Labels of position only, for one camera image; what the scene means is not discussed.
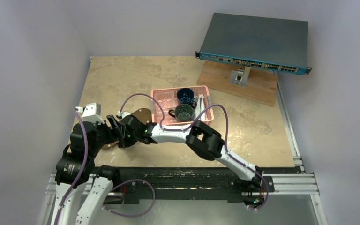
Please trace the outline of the oval wooden tray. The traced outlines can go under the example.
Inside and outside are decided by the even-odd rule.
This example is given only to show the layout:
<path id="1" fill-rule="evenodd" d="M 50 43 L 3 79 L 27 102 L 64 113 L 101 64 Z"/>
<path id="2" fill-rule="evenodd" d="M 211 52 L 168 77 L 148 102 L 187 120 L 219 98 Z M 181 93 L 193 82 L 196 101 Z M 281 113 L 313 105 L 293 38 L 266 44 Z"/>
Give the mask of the oval wooden tray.
<path id="1" fill-rule="evenodd" d="M 133 113 L 131 113 L 131 115 L 135 116 L 136 118 L 138 118 L 142 123 L 147 124 L 149 122 L 152 121 L 152 117 L 151 117 L 151 110 L 147 109 L 147 108 L 140 108 L 136 111 L 134 111 Z M 120 136 L 121 134 L 115 134 L 118 139 L 120 140 Z M 109 145 L 104 145 L 102 147 L 102 149 L 107 150 L 109 148 L 112 148 L 113 146 L 118 146 L 118 143 L 113 143 L 113 144 L 109 144 Z"/>

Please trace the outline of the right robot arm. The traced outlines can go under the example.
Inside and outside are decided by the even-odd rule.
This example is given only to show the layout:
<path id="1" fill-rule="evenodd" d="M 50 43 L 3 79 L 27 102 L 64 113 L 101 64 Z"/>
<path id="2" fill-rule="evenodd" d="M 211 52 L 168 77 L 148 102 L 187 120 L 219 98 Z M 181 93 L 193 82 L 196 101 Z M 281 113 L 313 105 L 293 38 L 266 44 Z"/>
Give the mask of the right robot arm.
<path id="1" fill-rule="evenodd" d="M 144 124 L 135 116 L 128 115 L 121 121 L 110 120 L 112 132 L 118 146 L 127 148 L 136 142 L 144 144 L 182 143 L 198 157 L 207 161 L 218 161 L 244 181 L 247 189 L 257 190 L 267 181 L 263 170 L 251 164 L 230 150 L 221 134 L 209 125 L 196 121 L 191 126 L 161 126 L 157 123 Z"/>

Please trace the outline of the pink plastic basket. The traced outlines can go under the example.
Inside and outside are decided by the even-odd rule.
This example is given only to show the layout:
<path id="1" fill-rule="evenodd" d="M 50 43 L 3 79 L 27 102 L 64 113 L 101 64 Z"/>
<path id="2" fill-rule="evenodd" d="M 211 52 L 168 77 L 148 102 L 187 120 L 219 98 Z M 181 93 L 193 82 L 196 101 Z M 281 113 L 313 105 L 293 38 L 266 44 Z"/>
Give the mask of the pink plastic basket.
<path id="1" fill-rule="evenodd" d="M 202 109 L 207 108 L 208 106 L 212 105 L 212 101 L 210 99 L 209 89 L 205 85 L 200 86 L 189 86 L 189 88 L 195 93 L 195 96 L 198 97 L 199 95 L 203 95 L 201 100 L 201 107 Z M 152 102 L 152 122 L 159 123 L 162 118 L 163 125 L 173 125 L 173 126 L 183 126 L 189 125 L 192 122 L 180 122 L 176 120 L 176 118 L 170 116 L 168 111 L 170 109 L 175 109 L 175 107 L 179 104 L 177 100 L 177 92 L 180 90 L 180 87 L 176 88 L 166 88 L 166 89 L 155 89 L 152 90 L 150 95 L 157 100 L 157 103 L 154 101 Z"/>

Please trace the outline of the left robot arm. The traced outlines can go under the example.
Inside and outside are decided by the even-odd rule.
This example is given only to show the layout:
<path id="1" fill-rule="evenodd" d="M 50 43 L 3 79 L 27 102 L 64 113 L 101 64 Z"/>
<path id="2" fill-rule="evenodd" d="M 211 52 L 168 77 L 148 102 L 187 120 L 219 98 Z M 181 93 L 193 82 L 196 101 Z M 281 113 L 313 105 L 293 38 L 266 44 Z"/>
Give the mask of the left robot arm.
<path id="1" fill-rule="evenodd" d="M 108 193 L 121 186 L 118 168 L 96 168 L 94 163 L 104 145 L 120 139 L 118 121 L 112 115 L 106 120 L 98 115 L 91 119 L 84 114 L 76 116 L 70 143 L 56 164 L 52 225 L 90 225 Z"/>

